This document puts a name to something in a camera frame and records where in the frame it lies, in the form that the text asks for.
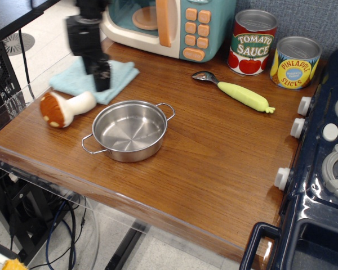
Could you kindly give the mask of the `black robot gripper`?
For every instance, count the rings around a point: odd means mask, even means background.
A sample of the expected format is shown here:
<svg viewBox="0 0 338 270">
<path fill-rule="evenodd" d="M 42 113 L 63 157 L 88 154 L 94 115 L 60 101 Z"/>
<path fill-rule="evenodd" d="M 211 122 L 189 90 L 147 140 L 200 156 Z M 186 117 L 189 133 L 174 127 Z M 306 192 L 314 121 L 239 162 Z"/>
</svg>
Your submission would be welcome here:
<svg viewBox="0 0 338 270">
<path fill-rule="evenodd" d="M 111 66 L 103 52 L 99 22 L 88 21 L 79 15 L 66 19 L 69 47 L 75 56 L 81 56 L 87 74 L 93 74 L 97 92 L 110 88 Z"/>
</svg>

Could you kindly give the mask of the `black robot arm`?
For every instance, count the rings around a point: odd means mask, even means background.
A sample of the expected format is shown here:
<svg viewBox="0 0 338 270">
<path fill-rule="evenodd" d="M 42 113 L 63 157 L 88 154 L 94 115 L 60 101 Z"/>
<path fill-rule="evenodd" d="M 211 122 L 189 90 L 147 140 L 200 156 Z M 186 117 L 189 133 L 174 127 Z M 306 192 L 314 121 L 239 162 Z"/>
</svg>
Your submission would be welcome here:
<svg viewBox="0 0 338 270">
<path fill-rule="evenodd" d="M 94 77 L 96 91 L 110 88 L 109 56 L 103 52 L 99 25 L 108 1 L 76 1 L 79 14 L 66 19 L 69 47 L 84 62 L 87 74 Z"/>
</svg>

